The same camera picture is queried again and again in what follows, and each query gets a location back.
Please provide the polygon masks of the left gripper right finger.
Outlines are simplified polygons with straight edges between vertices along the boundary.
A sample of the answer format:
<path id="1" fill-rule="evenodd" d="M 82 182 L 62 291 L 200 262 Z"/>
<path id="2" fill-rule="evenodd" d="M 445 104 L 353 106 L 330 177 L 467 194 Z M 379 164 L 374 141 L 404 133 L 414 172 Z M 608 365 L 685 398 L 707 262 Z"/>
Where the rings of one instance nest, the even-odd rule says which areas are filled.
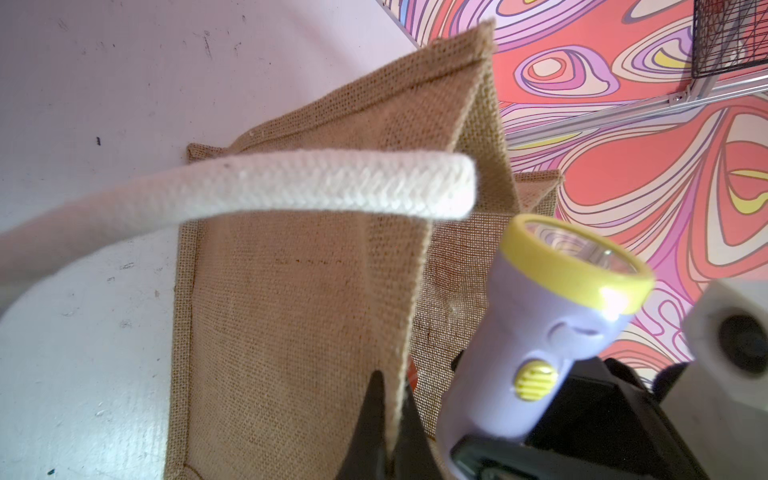
<path id="1" fill-rule="evenodd" d="M 409 384 L 405 387 L 402 418 L 393 453 L 392 478 L 397 480 L 442 480 L 429 439 L 424 431 Z"/>

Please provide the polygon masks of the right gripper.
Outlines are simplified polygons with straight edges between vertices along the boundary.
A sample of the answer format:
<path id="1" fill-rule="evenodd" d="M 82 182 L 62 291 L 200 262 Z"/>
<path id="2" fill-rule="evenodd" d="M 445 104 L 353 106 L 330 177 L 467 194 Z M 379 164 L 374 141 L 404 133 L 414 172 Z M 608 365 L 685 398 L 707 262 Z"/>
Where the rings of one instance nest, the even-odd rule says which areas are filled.
<path id="1" fill-rule="evenodd" d="M 449 452 L 463 479 L 704 479 L 659 402 L 622 362 L 575 364 L 521 442 L 466 435 Z"/>

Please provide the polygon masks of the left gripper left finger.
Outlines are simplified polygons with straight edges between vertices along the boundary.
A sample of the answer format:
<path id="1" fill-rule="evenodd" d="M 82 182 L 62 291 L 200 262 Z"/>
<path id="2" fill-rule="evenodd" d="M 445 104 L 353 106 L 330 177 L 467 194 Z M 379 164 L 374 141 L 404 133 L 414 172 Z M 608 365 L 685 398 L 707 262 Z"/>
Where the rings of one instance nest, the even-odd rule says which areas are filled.
<path id="1" fill-rule="evenodd" d="M 384 376 L 374 371 L 337 480 L 380 480 L 387 475 Z"/>

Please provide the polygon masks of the burlap tote bag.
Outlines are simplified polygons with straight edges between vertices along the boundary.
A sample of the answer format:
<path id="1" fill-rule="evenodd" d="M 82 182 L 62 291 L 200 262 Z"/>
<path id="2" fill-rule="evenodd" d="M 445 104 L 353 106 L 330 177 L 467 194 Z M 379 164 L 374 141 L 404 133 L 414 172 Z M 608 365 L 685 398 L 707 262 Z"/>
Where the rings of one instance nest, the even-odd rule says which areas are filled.
<path id="1" fill-rule="evenodd" d="M 392 460 L 410 362 L 433 432 L 503 230 L 556 206 L 558 171 L 511 169 L 494 30 L 438 39 L 228 147 L 192 143 L 184 166 L 4 232 L 2 307 L 177 227 L 166 477 L 334 478 L 374 372 Z"/>

